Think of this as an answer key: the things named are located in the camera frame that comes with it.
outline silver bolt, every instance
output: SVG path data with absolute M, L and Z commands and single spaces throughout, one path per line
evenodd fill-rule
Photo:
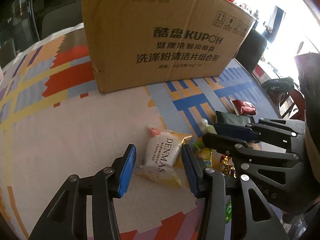
M 249 169 L 249 164 L 248 163 L 242 163 L 241 164 L 241 169 L 243 169 L 243 170 Z
M 295 160 L 298 160 L 298 159 L 300 159 L 300 156 L 295 153 L 295 154 L 293 154 L 293 158 L 294 158 Z
M 74 182 L 74 181 L 76 181 L 78 179 L 78 176 L 77 175 L 71 175 L 71 176 L 69 176 L 69 181 L 71 181 L 71 182 Z
M 103 172 L 106 173 L 106 174 L 111 173 L 111 172 L 113 172 L 113 168 L 106 167 L 106 168 L 103 169 Z
M 206 173 L 210 173 L 210 174 L 214 173 L 214 168 L 208 167 L 208 168 L 205 168 L 204 170 L 205 170 Z
M 243 181 L 248 181 L 248 180 L 249 180 L 249 176 L 248 176 L 248 175 L 245 175 L 245 174 L 242 174 L 242 175 L 241 175 L 241 179 L 242 179 Z

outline tablecloth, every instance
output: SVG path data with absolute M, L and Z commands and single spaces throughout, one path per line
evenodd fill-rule
M 277 118 L 269 100 L 236 60 L 219 77 L 165 82 L 102 95 L 92 73 L 84 29 L 70 29 L 21 53 L 4 69 L 0 86 L 0 211 L 27 239 L 70 174 L 92 176 L 127 145 L 142 162 L 149 124 L 191 133 L 201 118 L 232 110 L 230 99 L 250 101 L 255 119 Z M 181 160 L 178 189 L 136 174 L 115 200 L 122 240 L 196 239 L 204 205 L 187 187 Z M 88 198 L 88 238 L 93 236 Z

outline cardboard box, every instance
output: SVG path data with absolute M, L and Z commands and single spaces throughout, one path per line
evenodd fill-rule
M 253 18 L 227 0 L 82 0 L 100 92 L 218 76 Z

